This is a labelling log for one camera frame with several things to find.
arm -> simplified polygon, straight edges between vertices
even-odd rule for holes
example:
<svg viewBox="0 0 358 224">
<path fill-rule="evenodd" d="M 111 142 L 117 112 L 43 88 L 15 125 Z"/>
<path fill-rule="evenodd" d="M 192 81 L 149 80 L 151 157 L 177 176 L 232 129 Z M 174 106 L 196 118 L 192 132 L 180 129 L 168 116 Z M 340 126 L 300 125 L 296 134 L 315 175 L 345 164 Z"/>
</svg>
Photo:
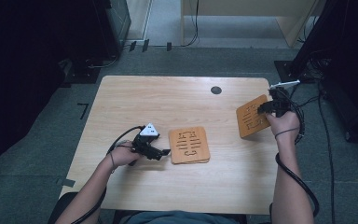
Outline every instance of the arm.
<svg viewBox="0 0 358 224">
<path fill-rule="evenodd" d="M 280 118 L 267 114 L 274 135 L 299 126 L 295 113 L 287 112 Z M 295 140 L 298 129 L 276 137 L 280 159 L 293 173 L 301 177 L 296 159 Z M 313 214 L 307 193 L 281 167 L 278 167 L 272 204 L 272 223 L 313 223 Z"/>
<path fill-rule="evenodd" d="M 130 147 L 131 142 L 122 145 Z M 112 171 L 116 170 L 118 166 L 126 165 L 141 157 L 138 153 L 130 152 L 127 147 L 117 147 L 111 154 L 112 157 L 108 154 L 98 164 L 86 185 L 66 207 L 56 223 L 72 223 L 86 214 L 99 201 Z M 83 223 L 97 223 L 99 213 L 100 209 Z"/>
</svg>

person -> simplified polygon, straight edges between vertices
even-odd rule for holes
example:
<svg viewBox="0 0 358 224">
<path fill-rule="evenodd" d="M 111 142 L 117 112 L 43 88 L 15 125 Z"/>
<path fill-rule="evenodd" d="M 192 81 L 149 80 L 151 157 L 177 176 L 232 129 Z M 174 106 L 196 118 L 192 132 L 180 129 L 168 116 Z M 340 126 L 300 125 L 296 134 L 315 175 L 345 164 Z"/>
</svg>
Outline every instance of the person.
<svg viewBox="0 0 358 224">
<path fill-rule="evenodd" d="M 280 118 L 276 118 L 271 114 L 267 114 L 266 116 L 271 125 L 272 133 L 276 138 L 281 161 L 296 175 L 300 176 L 295 147 L 295 140 L 299 130 L 299 120 L 296 114 L 286 112 Z M 106 155 L 98 164 L 86 185 L 81 191 L 73 195 L 74 198 L 73 200 L 71 198 L 69 205 L 58 209 L 56 209 L 56 206 L 54 209 L 55 212 L 53 212 L 55 215 L 50 217 L 49 223 L 72 223 L 86 214 L 100 200 L 112 172 L 114 172 L 118 166 L 127 165 L 142 157 L 138 153 L 131 152 L 129 147 L 131 147 L 131 142 L 126 142 Z M 99 213 L 100 209 L 94 212 L 83 223 L 97 223 Z M 164 218 L 173 218 L 173 221 L 177 221 L 170 223 L 236 223 L 233 219 L 227 217 L 180 211 L 149 212 L 149 214 L 144 212 L 131 217 L 130 220 L 127 220 L 127 223 L 147 223 L 161 216 Z M 271 206 L 271 221 L 273 224 L 314 222 L 307 193 L 280 167 L 278 167 Z M 160 219 L 160 222 L 156 223 L 167 222 L 167 219 Z"/>
</svg>

square wooden coaster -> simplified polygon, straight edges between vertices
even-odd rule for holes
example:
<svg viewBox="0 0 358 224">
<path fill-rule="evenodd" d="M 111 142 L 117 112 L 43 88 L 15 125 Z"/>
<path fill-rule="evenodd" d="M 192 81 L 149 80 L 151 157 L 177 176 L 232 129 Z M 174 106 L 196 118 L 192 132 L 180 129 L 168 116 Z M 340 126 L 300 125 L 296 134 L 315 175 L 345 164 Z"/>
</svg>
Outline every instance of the square wooden coaster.
<svg viewBox="0 0 358 224">
<path fill-rule="evenodd" d="M 269 127 L 266 115 L 258 114 L 257 108 L 267 101 L 266 95 L 261 95 L 253 101 L 242 105 L 237 109 L 237 121 L 240 129 L 240 137 L 246 137 Z"/>
<path fill-rule="evenodd" d="M 173 164 L 208 162 L 211 158 L 203 127 L 171 130 L 170 147 Z"/>
</svg>

gray carpet floor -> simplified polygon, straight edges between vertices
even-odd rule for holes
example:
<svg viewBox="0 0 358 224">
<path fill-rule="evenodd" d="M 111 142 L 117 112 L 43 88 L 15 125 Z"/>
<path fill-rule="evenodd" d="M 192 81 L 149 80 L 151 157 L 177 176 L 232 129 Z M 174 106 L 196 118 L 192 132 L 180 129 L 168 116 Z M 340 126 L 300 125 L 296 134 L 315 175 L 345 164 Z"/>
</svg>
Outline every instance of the gray carpet floor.
<svg viewBox="0 0 358 224">
<path fill-rule="evenodd" d="M 275 60 L 293 60 L 296 49 L 198 49 L 149 47 L 142 52 L 125 50 L 121 58 L 101 70 L 96 84 L 74 84 L 58 89 L 39 115 L 32 130 L 0 157 L 0 223 L 46 223 L 57 202 L 77 143 L 90 112 L 82 119 L 84 106 L 92 105 L 104 76 L 202 76 L 264 77 L 279 82 Z M 298 103 L 318 94 L 317 84 L 300 85 L 294 96 Z M 344 140 L 342 127 L 332 105 L 322 100 L 322 110 L 331 137 L 335 168 L 337 223 L 358 223 L 358 143 Z M 317 102 L 304 106 L 306 134 L 297 145 L 303 179 L 320 202 L 317 223 L 331 223 L 330 166 L 326 133 Z M 103 210 L 103 223 L 111 223 L 114 211 Z M 249 223 L 268 221 L 250 215 Z"/>
</svg>

white triangular marker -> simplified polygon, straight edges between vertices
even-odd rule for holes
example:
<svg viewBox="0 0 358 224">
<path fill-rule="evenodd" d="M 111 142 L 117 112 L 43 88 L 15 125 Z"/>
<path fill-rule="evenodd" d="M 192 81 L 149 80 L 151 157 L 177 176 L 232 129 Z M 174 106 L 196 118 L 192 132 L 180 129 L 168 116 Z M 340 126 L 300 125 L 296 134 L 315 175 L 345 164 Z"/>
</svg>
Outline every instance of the white triangular marker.
<svg viewBox="0 0 358 224">
<path fill-rule="evenodd" d="M 158 132 L 154 128 L 152 123 L 146 125 L 146 127 L 141 131 L 141 136 L 158 136 Z"/>
</svg>

